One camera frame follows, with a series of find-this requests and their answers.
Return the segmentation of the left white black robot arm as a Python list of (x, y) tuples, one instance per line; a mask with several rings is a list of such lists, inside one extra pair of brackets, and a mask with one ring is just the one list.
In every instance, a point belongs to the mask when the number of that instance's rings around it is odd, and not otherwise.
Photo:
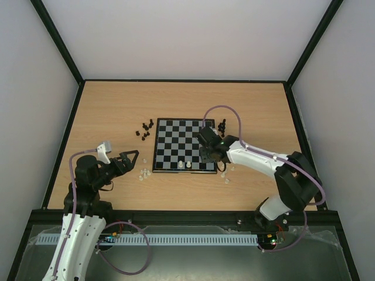
[(84, 280), (95, 244), (111, 218), (112, 204), (100, 199), (104, 186), (130, 172), (139, 152), (109, 158), (99, 149), (76, 153), (69, 192), (64, 199), (59, 240), (44, 280)]

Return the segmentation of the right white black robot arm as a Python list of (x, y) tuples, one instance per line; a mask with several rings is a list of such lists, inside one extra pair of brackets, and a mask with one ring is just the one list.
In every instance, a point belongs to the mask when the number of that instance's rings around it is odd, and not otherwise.
[(299, 153), (277, 154), (251, 146), (240, 138), (224, 138), (205, 126), (195, 134), (205, 163), (242, 165), (269, 176), (276, 182), (278, 193), (266, 198), (254, 211), (255, 223), (269, 229), (276, 219), (291, 211), (303, 211), (317, 193), (323, 194), (322, 182), (307, 158)]

